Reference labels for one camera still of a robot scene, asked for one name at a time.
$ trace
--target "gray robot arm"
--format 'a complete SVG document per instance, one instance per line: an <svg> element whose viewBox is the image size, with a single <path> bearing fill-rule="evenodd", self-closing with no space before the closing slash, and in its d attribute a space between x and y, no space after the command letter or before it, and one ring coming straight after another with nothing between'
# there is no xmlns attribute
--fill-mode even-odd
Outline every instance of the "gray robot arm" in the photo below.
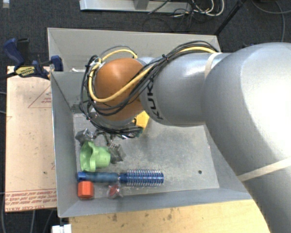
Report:
<svg viewBox="0 0 291 233"><path fill-rule="evenodd" d="M291 44L181 56L140 99L161 124L206 124L270 231L291 232Z"/></svg>

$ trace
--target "red triangle drawing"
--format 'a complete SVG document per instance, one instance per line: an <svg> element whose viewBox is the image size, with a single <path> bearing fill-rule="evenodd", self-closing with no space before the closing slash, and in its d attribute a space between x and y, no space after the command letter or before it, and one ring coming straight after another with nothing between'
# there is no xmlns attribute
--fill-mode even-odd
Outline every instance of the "red triangle drawing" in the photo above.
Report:
<svg viewBox="0 0 291 233"><path fill-rule="evenodd" d="M50 86L47 87L32 103L28 106L30 109L34 108L51 108L52 96Z"/></svg>

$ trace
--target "green plastic object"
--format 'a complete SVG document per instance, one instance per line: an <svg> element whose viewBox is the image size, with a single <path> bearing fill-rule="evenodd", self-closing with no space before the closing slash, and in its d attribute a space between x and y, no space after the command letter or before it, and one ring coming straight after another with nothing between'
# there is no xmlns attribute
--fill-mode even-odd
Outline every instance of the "green plastic object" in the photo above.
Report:
<svg viewBox="0 0 291 233"><path fill-rule="evenodd" d="M82 171L95 172L96 168L107 167L111 155L107 147L97 147L94 142L84 142L80 151L80 165Z"/></svg>

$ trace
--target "cardboard sheet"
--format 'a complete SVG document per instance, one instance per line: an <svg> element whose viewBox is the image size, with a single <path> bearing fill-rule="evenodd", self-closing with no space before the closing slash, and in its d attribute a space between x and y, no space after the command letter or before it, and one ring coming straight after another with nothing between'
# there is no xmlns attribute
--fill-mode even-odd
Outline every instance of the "cardboard sheet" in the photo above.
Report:
<svg viewBox="0 0 291 233"><path fill-rule="evenodd" d="M5 211L57 206L50 81L7 80Z"/></svg>

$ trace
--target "orange object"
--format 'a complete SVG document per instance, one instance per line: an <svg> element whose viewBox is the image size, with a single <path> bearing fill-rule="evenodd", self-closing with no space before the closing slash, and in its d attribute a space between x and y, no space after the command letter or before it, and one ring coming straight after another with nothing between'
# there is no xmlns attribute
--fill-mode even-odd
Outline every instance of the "orange object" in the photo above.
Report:
<svg viewBox="0 0 291 233"><path fill-rule="evenodd" d="M81 181L78 183L78 197L80 199L91 199L94 197L94 183Z"/></svg>

